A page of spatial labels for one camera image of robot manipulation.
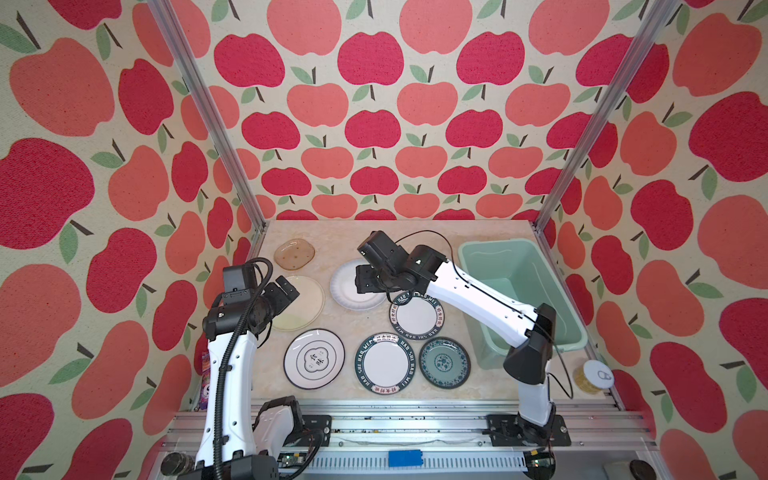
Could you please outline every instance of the black lid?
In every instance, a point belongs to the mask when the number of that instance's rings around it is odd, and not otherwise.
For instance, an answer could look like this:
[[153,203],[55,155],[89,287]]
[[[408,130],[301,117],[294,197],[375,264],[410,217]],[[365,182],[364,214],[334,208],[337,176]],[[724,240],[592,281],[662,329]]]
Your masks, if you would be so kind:
[[629,462],[629,471],[635,480],[656,480],[656,472],[650,463],[643,460]]

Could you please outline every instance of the plastic tub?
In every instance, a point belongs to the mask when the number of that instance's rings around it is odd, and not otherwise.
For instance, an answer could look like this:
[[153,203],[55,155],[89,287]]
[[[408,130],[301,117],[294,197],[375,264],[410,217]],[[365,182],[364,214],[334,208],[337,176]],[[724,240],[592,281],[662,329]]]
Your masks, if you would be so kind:
[[[464,271],[506,296],[533,306],[552,305],[558,313],[554,343],[561,352],[587,345],[584,325],[535,243],[523,238],[467,242],[458,248],[458,259]],[[501,368],[509,345],[478,320],[464,317],[480,368]]]

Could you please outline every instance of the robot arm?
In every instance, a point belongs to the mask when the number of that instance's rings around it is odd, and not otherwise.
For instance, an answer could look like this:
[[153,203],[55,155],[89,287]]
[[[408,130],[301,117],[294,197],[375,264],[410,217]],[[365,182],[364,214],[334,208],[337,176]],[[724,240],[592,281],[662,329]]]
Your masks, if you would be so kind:
[[545,303],[534,308],[513,300],[425,245],[408,253],[382,231],[371,233],[358,251],[369,262],[357,267],[359,293],[405,290],[430,295],[475,317],[511,346],[504,369],[518,381],[519,434],[528,444],[547,445],[554,419],[545,382],[552,357],[554,309]]

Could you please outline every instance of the black cable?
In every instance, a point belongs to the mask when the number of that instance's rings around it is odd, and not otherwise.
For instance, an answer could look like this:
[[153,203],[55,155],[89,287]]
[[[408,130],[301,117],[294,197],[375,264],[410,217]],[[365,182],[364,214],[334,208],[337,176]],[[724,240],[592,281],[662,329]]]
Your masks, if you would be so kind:
[[251,298],[248,301],[248,305],[246,306],[245,310],[243,310],[243,313],[240,314],[240,319],[237,320],[237,325],[235,325],[235,329],[232,332],[232,336],[230,338],[229,343],[227,344],[227,348],[224,350],[224,354],[221,356],[221,364],[219,365],[219,375],[216,381],[216,400],[214,403],[214,474],[216,475],[216,480],[223,480],[223,475],[224,475],[223,462],[221,460],[221,446],[222,446],[221,437],[222,437],[222,430],[223,430],[222,410],[223,410],[223,404],[224,404],[224,385],[227,381],[227,372],[230,369],[230,357],[232,356],[232,351],[235,348],[237,339],[243,333],[243,329],[245,328],[245,325],[247,323],[248,315],[250,314],[250,311],[253,309],[253,305],[254,303],[256,303],[256,299],[264,291],[266,284],[270,281],[270,278],[272,277],[272,262],[270,262],[268,259],[263,257],[257,257],[257,258],[248,260],[248,263],[256,263],[256,262],[261,262],[266,264],[266,277],[264,277],[262,281],[257,285],[256,289],[253,291],[253,295],[251,295]]

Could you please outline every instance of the jar lid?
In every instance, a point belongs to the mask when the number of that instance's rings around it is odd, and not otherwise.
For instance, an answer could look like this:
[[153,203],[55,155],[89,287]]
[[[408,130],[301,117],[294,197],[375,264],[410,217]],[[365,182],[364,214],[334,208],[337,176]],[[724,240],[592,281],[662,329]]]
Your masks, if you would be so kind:
[[611,369],[597,360],[587,360],[584,364],[584,376],[589,383],[599,389],[609,389],[614,385],[614,374]]

